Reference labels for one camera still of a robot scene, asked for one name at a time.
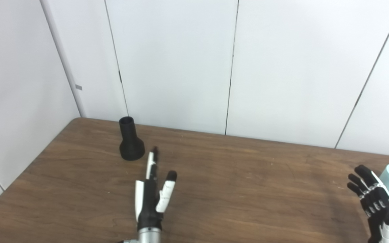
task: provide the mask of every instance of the white wall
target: white wall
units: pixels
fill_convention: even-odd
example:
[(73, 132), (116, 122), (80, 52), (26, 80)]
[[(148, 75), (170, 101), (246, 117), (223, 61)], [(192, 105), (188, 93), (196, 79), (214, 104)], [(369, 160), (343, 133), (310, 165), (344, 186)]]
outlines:
[(42, 2), (82, 116), (127, 116), (104, 0)]
[(107, 0), (136, 123), (224, 134), (237, 0)]
[(78, 116), (40, 2), (0, 0), (1, 186)]
[(240, 0), (227, 134), (334, 147), (389, 32), (389, 1)]
[(337, 148), (389, 154), (389, 38)]

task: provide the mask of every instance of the robotic hand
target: robotic hand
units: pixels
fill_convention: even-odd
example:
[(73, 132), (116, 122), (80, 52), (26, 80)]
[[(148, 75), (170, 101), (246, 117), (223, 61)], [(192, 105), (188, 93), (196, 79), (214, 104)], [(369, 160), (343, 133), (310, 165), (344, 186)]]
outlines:
[(347, 187), (360, 198), (369, 222), (371, 237), (368, 243), (389, 243), (389, 192), (376, 174), (364, 165), (349, 174)]
[(148, 155), (146, 180), (136, 181), (134, 206), (139, 239), (120, 243), (160, 243), (163, 213), (172, 195), (177, 174), (173, 170), (168, 172), (163, 189), (157, 195), (157, 162), (158, 150), (154, 147)]

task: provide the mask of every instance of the wooden table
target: wooden table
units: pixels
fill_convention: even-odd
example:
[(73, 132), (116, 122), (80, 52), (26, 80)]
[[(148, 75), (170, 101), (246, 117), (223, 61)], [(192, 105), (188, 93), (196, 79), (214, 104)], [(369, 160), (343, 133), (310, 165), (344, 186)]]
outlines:
[[(137, 125), (159, 147), (159, 179), (178, 172), (163, 243), (364, 243), (366, 216), (346, 189), (358, 164), (389, 156)], [(136, 238), (134, 181), (147, 154), (122, 160), (118, 123), (73, 120), (0, 197), (0, 243)]]

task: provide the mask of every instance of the black fingertip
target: black fingertip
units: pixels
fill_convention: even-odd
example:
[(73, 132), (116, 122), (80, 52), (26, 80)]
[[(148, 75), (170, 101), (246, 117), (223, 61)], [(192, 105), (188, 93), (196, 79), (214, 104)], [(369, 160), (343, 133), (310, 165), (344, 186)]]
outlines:
[(157, 146), (154, 146), (151, 152), (153, 152), (154, 154), (153, 161), (157, 163), (157, 161), (159, 161), (159, 149), (157, 148)]
[(372, 171), (364, 165), (355, 167), (355, 173), (363, 178), (368, 186), (373, 186), (377, 182), (372, 175)]
[(346, 186), (352, 191), (355, 192), (355, 194), (358, 195), (358, 197), (363, 196), (364, 194), (361, 192), (360, 188), (355, 185), (354, 183), (347, 183)]
[(354, 174), (349, 174), (347, 177), (350, 181), (355, 183), (361, 189), (361, 191), (366, 192), (369, 190), (369, 188), (367, 188), (367, 186), (363, 183), (360, 177), (357, 177)]
[(168, 175), (166, 176), (166, 181), (173, 181), (176, 182), (177, 173), (174, 170), (171, 170), (168, 172)]

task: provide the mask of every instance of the black vase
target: black vase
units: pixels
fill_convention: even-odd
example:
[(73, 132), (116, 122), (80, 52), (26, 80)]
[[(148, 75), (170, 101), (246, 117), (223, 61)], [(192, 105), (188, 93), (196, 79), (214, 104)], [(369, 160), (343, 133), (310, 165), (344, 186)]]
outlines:
[(122, 142), (119, 145), (121, 157), (124, 160), (133, 161), (142, 158), (145, 154), (144, 142), (137, 137), (133, 117), (125, 116), (119, 120)]

